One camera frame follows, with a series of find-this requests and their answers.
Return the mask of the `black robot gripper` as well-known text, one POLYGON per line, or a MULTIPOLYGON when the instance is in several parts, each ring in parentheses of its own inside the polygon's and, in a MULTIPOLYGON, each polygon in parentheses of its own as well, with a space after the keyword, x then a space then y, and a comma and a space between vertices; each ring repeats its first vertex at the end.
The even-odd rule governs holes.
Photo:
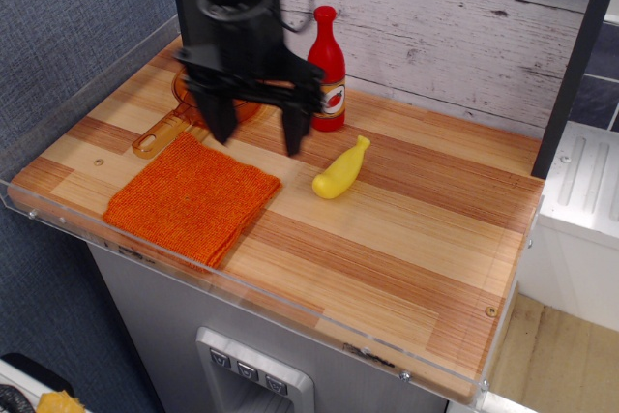
POLYGON ((281 109, 286 152, 301 150, 322 100, 322 71, 288 49, 280 0, 260 0, 238 10, 198 1, 214 32, 213 47, 185 47, 189 91, 214 139, 225 144, 238 120, 234 100, 281 109))

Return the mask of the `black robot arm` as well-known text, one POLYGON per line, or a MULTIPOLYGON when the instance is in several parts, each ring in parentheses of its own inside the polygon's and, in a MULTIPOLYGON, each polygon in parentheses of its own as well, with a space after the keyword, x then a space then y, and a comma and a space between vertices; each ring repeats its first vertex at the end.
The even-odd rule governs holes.
POLYGON ((177 58, 213 137, 225 143, 238 118, 234 104, 250 101, 281 111, 286 150, 299 153, 321 108, 323 71, 295 55, 280 0, 176 0, 183 47, 177 58))

